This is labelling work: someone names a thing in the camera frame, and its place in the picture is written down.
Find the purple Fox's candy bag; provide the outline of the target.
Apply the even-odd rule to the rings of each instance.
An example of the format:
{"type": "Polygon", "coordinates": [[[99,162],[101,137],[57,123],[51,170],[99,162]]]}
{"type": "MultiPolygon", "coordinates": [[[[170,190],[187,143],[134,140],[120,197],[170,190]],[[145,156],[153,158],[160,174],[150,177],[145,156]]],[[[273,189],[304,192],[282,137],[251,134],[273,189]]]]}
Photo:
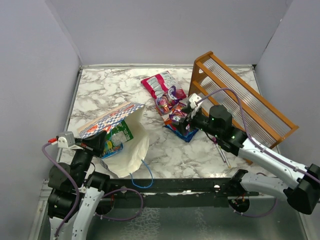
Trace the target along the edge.
{"type": "Polygon", "coordinates": [[[180,120],[187,117],[187,113],[183,112],[181,109],[176,108],[171,114],[169,114],[169,119],[172,122],[178,123],[180,120]]]}
{"type": "Polygon", "coordinates": [[[177,90],[176,86],[171,86],[155,100],[156,110],[161,116],[168,114],[173,107],[183,99],[183,96],[184,95],[177,90]]]}

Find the blue snack bag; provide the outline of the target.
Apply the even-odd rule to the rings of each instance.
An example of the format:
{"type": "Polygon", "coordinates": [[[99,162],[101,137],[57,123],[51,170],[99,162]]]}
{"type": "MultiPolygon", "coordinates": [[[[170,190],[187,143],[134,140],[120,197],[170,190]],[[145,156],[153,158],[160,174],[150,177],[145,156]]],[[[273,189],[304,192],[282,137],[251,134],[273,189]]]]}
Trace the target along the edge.
{"type": "Polygon", "coordinates": [[[174,133],[178,138],[185,141],[186,143],[189,143],[192,140],[192,138],[196,135],[196,133],[199,131],[198,129],[194,129],[183,135],[171,124],[165,125],[164,128],[171,130],[172,133],[174,133]]]}

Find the blue colourful candy bag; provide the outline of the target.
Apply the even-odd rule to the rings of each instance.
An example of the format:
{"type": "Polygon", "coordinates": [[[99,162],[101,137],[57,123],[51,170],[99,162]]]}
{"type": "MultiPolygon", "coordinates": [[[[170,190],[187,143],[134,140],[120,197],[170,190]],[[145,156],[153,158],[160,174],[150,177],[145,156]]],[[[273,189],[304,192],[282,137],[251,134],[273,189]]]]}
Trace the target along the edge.
{"type": "Polygon", "coordinates": [[[109,145],[106,144],[105,145],[105,148],[104,148],[104,152],[103,152],[103,155],[102,155],[102,159],[106,159],[106,158],[109,158],[113,155],[116,155],[118,154],[119,152],[121,152],[123,150],[124,146],[123,146],[123,143],[117,145],[117,146],[113,146],[112,148],[109,148],[109,145]]]}

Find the green snack bag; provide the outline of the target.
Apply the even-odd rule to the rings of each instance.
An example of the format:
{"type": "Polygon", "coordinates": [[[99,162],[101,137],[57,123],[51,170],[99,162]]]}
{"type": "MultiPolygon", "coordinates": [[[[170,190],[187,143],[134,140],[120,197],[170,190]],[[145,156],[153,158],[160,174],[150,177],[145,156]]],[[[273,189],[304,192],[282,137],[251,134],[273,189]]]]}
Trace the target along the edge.
{"type": "Polygon", "coordinates": [[[125,120],[122,120],[106,135],[105,146],[107,149],[112,149],[132,140],[133,138],[133,134],[127,123],[125,120]]]}

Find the blue checkered paper bag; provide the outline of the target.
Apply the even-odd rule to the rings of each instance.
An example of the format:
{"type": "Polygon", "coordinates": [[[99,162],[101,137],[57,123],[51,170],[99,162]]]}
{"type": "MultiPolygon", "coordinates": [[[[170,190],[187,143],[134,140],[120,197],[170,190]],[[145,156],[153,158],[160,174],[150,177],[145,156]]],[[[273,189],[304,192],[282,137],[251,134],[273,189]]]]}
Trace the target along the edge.
{"type": "Polygon", "coordinates": [[[108,134],[119,122],[125,120],[133,139],[123,143],[123,150],[119,153],[105,159],[102,156],[98,158],[102,168],[115,178],[131,177],[147,155],[150,137],[142,124],[144,110],[145,105],[142,103],[125,102],[77,129],[78,137],[84,139],[101,131],[108,134]]]}

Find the pink snack bag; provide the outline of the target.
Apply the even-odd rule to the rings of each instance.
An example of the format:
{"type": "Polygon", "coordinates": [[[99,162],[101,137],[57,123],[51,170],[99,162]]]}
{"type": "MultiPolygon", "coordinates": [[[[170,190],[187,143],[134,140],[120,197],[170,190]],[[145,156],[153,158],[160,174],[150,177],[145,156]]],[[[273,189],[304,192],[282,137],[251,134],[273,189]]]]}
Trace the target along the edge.
{"type": "Polygon", "coordinates": [[[179,82],[168,71],[145,78],[141,80],[140,83],[151,94],[154,100],[161,97],[172,86],[175,86],[176,97],[179,100],[187,97],[179,82]]]}

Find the orange snack bag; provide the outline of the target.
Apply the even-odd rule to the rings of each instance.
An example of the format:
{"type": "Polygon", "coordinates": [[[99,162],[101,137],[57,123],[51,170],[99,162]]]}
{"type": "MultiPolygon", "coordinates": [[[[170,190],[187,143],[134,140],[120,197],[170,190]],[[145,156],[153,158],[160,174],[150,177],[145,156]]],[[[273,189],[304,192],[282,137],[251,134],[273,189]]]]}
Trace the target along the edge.
{"type": "Polygon", "coordinates": [[[165,125],[172,124],[173,121],[170,119],[170,114],[169,113],[165,114],[165,115],[162,115],[161,117],[162,117],[163,122],[164,122],[165,125]]]}

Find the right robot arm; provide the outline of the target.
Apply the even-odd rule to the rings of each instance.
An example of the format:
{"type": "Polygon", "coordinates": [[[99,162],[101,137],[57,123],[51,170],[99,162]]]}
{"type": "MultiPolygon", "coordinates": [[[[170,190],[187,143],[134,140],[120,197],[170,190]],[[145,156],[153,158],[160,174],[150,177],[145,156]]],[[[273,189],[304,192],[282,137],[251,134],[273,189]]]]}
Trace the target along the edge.
{"type": "Polygon", "coordinates": [[[246,170],[233,176],[229,189],[240,196],[244,192],[260,192],[286,200],[296,211],[310,215],[320,200],[320,167],[306,166],[269,149],[245,131],[233,126],[232,115],[222,105],[214,105],[206,116],[200,110],[187,106],[182,109],[186,117],[174,123],[186,135],[198,129],[215,137],[226,152],[258,164],[275,177],[258,177],[246,170]]]}

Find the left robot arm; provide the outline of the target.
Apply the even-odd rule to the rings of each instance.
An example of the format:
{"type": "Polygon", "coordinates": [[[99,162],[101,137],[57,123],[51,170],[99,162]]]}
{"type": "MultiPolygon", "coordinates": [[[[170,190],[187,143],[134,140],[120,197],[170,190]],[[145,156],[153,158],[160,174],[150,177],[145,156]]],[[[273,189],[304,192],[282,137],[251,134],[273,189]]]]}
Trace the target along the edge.
{"type": "Polygon", "coordinates": [[[107,132],[87,138],[75,138],[71,131],[61,132],[50,139],[42,152],[53,163],[49,171],[48,197],[50,239],[85,240],[99,201],[111,190],[110,177],[93,171],[88,174],[93,157],[101,157],[107,132]],[[74,150],[70,164],[57,162],[46,151],[50,145],[74,150]]]}

